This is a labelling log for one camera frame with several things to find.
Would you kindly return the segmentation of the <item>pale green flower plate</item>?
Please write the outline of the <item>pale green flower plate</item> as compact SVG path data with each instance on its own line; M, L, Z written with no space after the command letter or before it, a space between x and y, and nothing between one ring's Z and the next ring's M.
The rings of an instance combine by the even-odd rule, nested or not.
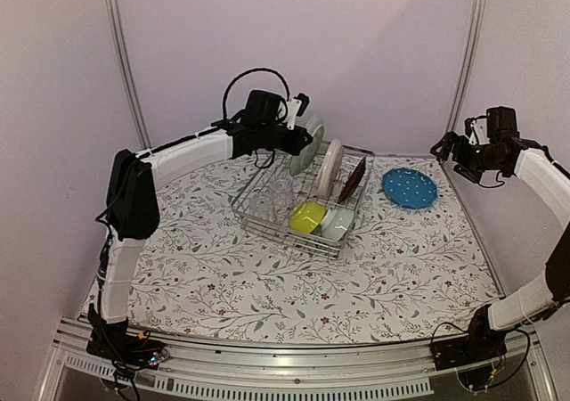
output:
M325 134L324 118L321 114L315 113L306 123L305 129L312 137L312 141L303 148L298 156L291 158L289 174L291 176L300 175L309 169L321 149L322 140Z

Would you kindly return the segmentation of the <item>blue polka dot plate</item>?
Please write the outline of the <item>blue polka dot plate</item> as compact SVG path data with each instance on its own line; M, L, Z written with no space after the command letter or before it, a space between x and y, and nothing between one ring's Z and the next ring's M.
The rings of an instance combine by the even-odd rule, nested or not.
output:
M412 168L394 168L381 180L387 199L404 209L426 209L438 197L436 183L431 177Z

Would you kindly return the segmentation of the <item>white ribbed plate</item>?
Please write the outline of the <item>white ribbed plate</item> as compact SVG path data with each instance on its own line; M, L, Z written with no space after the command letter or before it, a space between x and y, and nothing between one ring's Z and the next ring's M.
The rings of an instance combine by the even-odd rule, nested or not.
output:
M338 176L343 156L344 145L339 139L333 139L326 151L316 178L316 195L318 198L322 200L329 198L333 182Z

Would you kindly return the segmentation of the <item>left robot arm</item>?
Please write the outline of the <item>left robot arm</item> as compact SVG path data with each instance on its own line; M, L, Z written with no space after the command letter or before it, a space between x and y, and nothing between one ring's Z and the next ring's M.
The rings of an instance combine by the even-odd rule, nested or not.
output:
M243 109L210 127L154 149L119 151L111 170L105 210L96 222L107 229L97 272L98 294L88 319L98 331L97 343L114 360L132 353L127 301L136 261L145 242L159 227L157 192L166 184L206 165L282 151L297 156L313 138L297 123L309 105L306 94L279 95L253 90Z

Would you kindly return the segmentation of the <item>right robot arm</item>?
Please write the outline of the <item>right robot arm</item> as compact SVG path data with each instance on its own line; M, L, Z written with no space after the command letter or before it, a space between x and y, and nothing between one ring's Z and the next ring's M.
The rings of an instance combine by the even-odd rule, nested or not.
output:
M530 282L501 299L480 307L469 323L460 353L478 362L493 350L495 338L533 317L543 318L569 301L569 171L547 146L525 139L513 108L498 106L465 121L465 133L448 131L430 149L440 161L451 160L453 171L473 184L495 172L525 184L562 228L543 270Z

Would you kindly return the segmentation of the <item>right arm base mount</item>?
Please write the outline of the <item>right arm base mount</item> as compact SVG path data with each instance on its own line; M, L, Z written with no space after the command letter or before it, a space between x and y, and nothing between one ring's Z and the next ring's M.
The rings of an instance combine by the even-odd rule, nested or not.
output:
M455 369L460 384L471 392L488 390L506 366L504 331L471 337L430 340L430 351L437 371Z

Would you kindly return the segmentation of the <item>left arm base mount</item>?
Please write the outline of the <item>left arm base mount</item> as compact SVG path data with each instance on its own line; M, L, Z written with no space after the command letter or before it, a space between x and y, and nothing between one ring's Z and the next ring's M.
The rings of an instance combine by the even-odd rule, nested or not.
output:
M156 370L170 357L166 345L147 331L139 337L129 335L124 326L106 324L93 327L86 352L136 371Z

